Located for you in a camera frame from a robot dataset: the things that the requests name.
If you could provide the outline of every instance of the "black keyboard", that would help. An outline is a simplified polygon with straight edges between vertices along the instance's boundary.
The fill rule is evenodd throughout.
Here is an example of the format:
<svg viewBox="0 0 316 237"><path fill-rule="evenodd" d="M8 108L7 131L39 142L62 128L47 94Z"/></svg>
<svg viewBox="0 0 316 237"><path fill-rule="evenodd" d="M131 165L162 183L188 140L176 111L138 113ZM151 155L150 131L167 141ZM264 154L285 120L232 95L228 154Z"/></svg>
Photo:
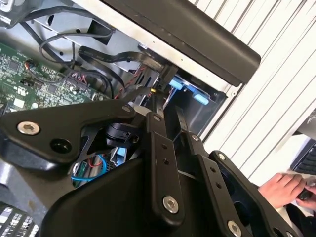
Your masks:
<svg viewBox="0 0 316 237"><path fill-rule="evenodd" d="M311 139L291 164L291 169L304 174L316 175L316 141Z"/></svg>

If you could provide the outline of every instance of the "capacitor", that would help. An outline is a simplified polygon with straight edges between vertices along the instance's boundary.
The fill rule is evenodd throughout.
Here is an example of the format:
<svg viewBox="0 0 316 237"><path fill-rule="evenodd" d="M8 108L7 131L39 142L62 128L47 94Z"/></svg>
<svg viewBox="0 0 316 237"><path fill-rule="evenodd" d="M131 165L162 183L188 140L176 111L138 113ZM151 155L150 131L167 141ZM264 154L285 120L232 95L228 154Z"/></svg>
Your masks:
<svg viewBox="0 0 316 237"><path fill-rule="evenodd" d="M69 90L73 93L73 95L77 95L80 91L79 89L75 89L73 86L70 86Z"/></svg>
<svg viewBox="0 0 316 237"><path fill-rule="evenodd" d="M32 104L32 108L33 108L33 109L37 109L38 107L39 107L38 103L35 103L35 102L34 102L34 103Z"/></svg>
<svg viewBox="0 0 316 237"><path fill-rule="evenodd" d="M96 94L96 93L93 93L93 95L92 95L92 97L91 97L91 100L94 101L96 96L97 96L97 94Z"/></svg>

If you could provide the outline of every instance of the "black cable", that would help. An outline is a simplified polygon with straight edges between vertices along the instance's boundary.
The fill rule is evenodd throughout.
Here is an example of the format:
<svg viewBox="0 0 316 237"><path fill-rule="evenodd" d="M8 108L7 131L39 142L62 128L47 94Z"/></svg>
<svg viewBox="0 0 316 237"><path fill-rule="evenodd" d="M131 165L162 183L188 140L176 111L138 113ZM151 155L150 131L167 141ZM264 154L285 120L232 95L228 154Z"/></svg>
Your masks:
<svg viewBox="0 0 316 237"><path fill-rule="evenodd" d="M25 22L21 23L22 27L31 35L31 37L39 44L43 44L45 41L43 41L38 34ZM32 72L31 68L28 69L28 72L34 77L34 79L42 82L42 83L48 83L48 84L55 84L55 83L61 83L64 82L67 78L69 78L70 75L77 73L77 74L81 74L81 75L86 75L86 76L91 76L94 78L98 78L100 79L106 86L105 91L108 88L108 85L110 86L110 92L111 92L111 98L114 98L114 89L113 89L113 85L111 83L111 81L104 76L103 74L101 74L98 71L91 71L91 70L85 70L85 71L77 71L74 70L74 63L75 63L75 57L76 57L76 53L75 53L75 44L72 43L72 50L73 50L73 60L70 62L67 62L67 64L73 64L72 67L69 67L68 65L65 65L68 69L69 69L69 73L61 80L59 81L46 81L46 80L42 80L41 78L39 78L35 73ZM44 46L42 47L43 50L45 50L47 52L47 54L57 61L62 60L59 56L57 56L50 48L47 44L44 44Z"/></svg>
<svg viewBox="0 0 316 237"><path fill-rule="evenodd" d="M37 76L32 70L31 70L31 66L28 64L28 62L25 62L25 68L26 68L26 70L27 70L27 72L29 73L29 74L31 74L31 76L35 79L35 80L37 80L37 81L39 81L39 82L41 82L41 83L46 83L46 84L58 84L58 83L63 83L65 80L67 80L70 76L71 76L71 72L70 73L68 73L66 76L64 76L61 80L57 80L57 81L47 81L47 80L43 80L43 79L41 79L39 76Z"/></svg>
<svg viewBox="0 0 316 237"><path fill-rule="evenodd" d="M43 43L43 40L38 36L38 34L29 26L28 23L26 22L22 22L20 23L21 26L32 36L32 38L40 45ZM59 56L57 56L57 54L54 53L53 50L51 50L48 45L45 45L45 47L43 47L43 49L45 50L45 52L54 60L58 61L61 60L61 58Z"/></svg>
<svg viewBox="0 0 316 237"><path fill-rule="evenodd" d="M75 68L75 65L76 65L76 49L75 49L75 43L72 42L71 45L72 45L72 50L73 50L73 60L72 60L73 64L72 64L72 66L71 66L71 69L74 69L74 68Z"/></svg>
<svg viewBox="0 0 316 237"><path fill-rule="evenodd" d="M56 7L52 7L52 8L33 11L29 15L27 15L22 20L22 22L31 21L31 20L34 20L34 19L37 19L37 18L40 18L43 16L50 16L50 15L54 15L54 14L58 14L58 13L62 13L62 12L72 13L72 14L76 14L79 16L91 18L91 19L95 20L96 22L100 23L101 25L103 25L105 28L109 29L112 33L114 32L114 29L111 29L108 26L109 24L107 24L105 21L101 20L100 18L96 17L92 13L90 13L86 10L83 10L83 9L68 7L68 6L56 6Z"/></svg>
<svg viewBox="0 0 316 237"><path fill-rule="evenodd" d="M93 48L81 46L78 51L78 54L80 55L81 58L82 58L82 55L86 55L90 58L97 59L105 63L117 63L117 62L123 62L123 61L139 62L157 72L161 72L164 68L164 66L160 64L159 62L157 62L155 59L151 58L150 56L146 54L139 53L139 52L123 52L117 55L109 55L109 54L97 51Z"/></svg>
<svg viewBox="0 0 316 237"><path fill-rule="evenodd" d="M113 78L113 79L117 80L122 85L123 89L125 89L124 81L112 69L110 69L107 66L99 63L98 61L94 60L92 57L89 57L89 56L86 56L86 55L82 55L82 54L79 54L79 56L84 61L86 61L88 64L90 64L90 65L94 66L95 68L97 68L98 70L104 72L110 78Z"/></svg>
<svg viewBox="0 0 316 237"><path fill-rule="evenodd" d="M43 48L50 42L58 40L63 37L68 37L68 36L79 36L79 37L93 37L93 38L106 38L110 36L112 33L109 33L107 35L95 35L95 34L89 34L89 33L63 33L63 34L58 34L56 36L52 36L46 40L44 40L40 45L39 45L39 53L43 58L45 58L47 61L52 62L52 63L58 63L58 64L68 64L68 62L65 62L63 60L51 60L50 58L47 58L43 54Z"/></svg>
<svg viewBox="0 0 316 237"><path fill-rule="evenodd" d="M95 70L84 70L83 74L86 76L92 76L94 78L98 78L102 80L107 86L109 85L110 92L111 92L111 99L114 99L114 89L113 89L113 85L110 79L108 79L105 75Z"/></svg>

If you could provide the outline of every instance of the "bolt hole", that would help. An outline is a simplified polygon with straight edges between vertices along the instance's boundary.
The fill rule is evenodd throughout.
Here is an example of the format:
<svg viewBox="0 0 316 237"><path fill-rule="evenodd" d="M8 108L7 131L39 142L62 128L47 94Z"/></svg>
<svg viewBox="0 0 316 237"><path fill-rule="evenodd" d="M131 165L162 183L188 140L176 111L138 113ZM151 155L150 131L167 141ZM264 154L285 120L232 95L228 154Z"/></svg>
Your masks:
<svg viewBox="0 0 316 237"><path fill-rule="evenodd" d="M130 141L131 141L132 143L137 143L137 142L139 141L139 136L136 136L136 135L132 136L131 139L130 139Z"/></svg>
<svg viewBox="0 0 316 237"><path fill-rule="evenodd" d="M49 25L49 26L51 26L51 24L53 23L53 20L54 20L54 15L51 15L48 19L47 19L47 24Z"/></svg>
<svg viewBox="0 0 316 237"><path fill-rule="evenodd" d="M163 163L166 164L166 165L169 165L168 159L163 159Z"/></svg>
<svg viewBox="0 0 316 237"><path fill-rule="evenodd" d="M161 121L161 119L158 116L156 116L156 115L154 115L154 119L157 120L157 121Z"/></svg>
<svg viewBox="0 0 316 237"><path fill-rule="evenodd" d="M237 226L232 226L232 229L233 229L233 231L235 231L235 232L237 232L237 231L238 231Z"/></svg>
<svg viewBox="0 0 316 237"><path fill-rule="evenodd" d="M216 186L221 189L222 188L222 185L220 185L219 183L216 183Z"/></svg>
<svg viewBox="0 0 316 237"><path fill-rule="evenodd" d="M126 112L131 112L130 108L127 106L122 106L122 109L125 110Z"/></svg>
<svg viewBox="0 0 316 237"><path fill-rule="evenodd" d="M167 204L171 207L171 208L174 208L176 205L174 204L174 202L173 201L171 201L171 200L169 200L168 202L167 202Z"/></svg>
<svg viewBox="0 0 316 237"><path fill-rule="evenodd" d="M32 132L35 130L35 128L32 125L29 125L29 124L24 125L23 128L25 130L30 130Z"/></svg>
<svg viewBox="0 0 316 237"><path fill-rule="evenodd" d="M55 138L51 140L50 147L54 152L59 154L67 154L72 150L71 143L63 138Z"/></svg>

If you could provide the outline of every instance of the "microchip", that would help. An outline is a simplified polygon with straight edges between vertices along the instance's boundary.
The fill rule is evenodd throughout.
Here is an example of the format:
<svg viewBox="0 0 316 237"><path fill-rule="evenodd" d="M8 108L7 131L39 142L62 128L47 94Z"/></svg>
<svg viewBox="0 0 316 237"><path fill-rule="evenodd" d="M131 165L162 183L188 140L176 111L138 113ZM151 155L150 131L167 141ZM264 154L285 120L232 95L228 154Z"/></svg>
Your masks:
<svg viewBox="0 0 316 237"><path fill-rule="evenodd" d="M20 100L18 98L14 99L13 105L15 105L16 107L19 107L20 109L22 109L24 107L25 101L24 100Z"/></svg>
<svg viewBox="0 0 316 237"><path fill-rule="evenodd" d="M29 86L29 87L32 87L35 84L33 81L28 80L26 78L23 78L22 80L20 80L20 83L25 85L25 86Z"/></svg>
<svg viewBox="0 0 316 237"><path fill-rule="evenodd" d="M13 61L13 60L11 60L9 62L9 68L11 68L12 70L17 71L19 69L19 66L20 66L20 64L15 62L15 61Z"/></svg>
<svg viewBox="0 0 316 237"><path fill-rule="evenodd" d="M52 93L52 94L55 94L55 92L57 91L57 86L55 86L55 85L50 85L49 87L48 87L48 92L50 92L50 93Z"/></svg>

